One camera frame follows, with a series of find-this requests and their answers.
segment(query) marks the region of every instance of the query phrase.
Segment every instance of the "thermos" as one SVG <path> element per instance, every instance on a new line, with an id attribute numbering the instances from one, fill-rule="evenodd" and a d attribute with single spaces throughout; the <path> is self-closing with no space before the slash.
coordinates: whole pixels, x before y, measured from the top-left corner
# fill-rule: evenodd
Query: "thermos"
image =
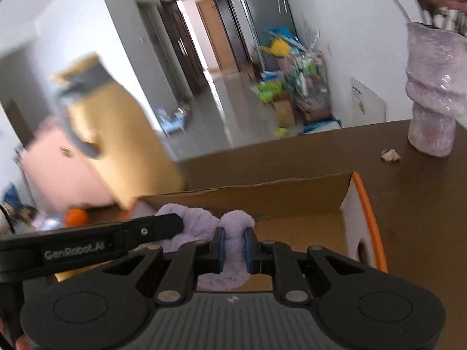
<path id="1" fill-rule="evenodd" d="M 118 204 L 139 196 L 179 192 L 184 179 L 169 159 L 142 107 L 90 55 L 52 77 L 64 85 L 55 112 Z"/>

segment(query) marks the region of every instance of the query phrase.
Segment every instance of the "ribbed gray panel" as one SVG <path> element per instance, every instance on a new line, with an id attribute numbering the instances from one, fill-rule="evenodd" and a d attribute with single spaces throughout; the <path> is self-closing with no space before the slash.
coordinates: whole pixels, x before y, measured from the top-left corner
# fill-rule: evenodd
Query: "ribbed gray panel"
<path id="1" fill-rule="evenodd" d="M 343 350 L 305 309 L 272 293 L 195 293 L 161 309 L 144 333 L 121 350 Z"/>

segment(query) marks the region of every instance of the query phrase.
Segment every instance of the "orange ball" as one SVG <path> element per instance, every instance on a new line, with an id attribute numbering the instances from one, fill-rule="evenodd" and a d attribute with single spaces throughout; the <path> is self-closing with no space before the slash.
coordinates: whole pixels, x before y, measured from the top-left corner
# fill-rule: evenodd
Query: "orange ball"
<path id="1" fill-rule="evenodd" d="M 85 210 L 73 208 L 66 212 L 65 228 L 74 228 L 89 224 L 89 214 Z"/>

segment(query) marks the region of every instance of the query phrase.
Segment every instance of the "purple ceramic vase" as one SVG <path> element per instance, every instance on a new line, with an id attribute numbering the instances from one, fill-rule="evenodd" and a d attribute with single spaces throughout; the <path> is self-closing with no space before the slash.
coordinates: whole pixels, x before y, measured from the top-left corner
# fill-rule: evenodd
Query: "purple ceramic vase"
<path id="1" fill-rule="evenodd" d="M 456 117 L 467 105 L 467 38 L 423 24 L 408 24 L 408 29 L 405 90 L 414 101 L 409 142 L 444 158 L 452 151 Z"/>

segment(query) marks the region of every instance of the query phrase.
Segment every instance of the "gray kettle handle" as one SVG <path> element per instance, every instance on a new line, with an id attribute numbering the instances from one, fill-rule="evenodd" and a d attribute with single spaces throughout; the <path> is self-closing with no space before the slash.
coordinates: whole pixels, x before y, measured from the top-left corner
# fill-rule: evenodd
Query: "gray kettle handle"
<path id="1" fill-rule="evenodd" d="M 85 142 L 81 140 L 73 130 L 72 124 L 69 121 L 67 114 L 66 114 L 66 106 L 63 103 L 64 95 L 71 95 L 73 93 L 76 93 L 78 91 L 74 91 L 74 89 L 78 86 L 73 86 L 66 91 L 58 94 L 56 97 L 56 107 L 57 107 L 57 116 L 60 120 L 60 124 L 65 131 L 65 134 L 67 137 L 72 141 L 73 145 L 75 145 L 80 152 L 85 154 L 87 157 L 90 157 L 92 159 L 98 159 L 99 156 L 101 155 L 101 152 L 98 150 L 96 145 L 93 143 Z"/>

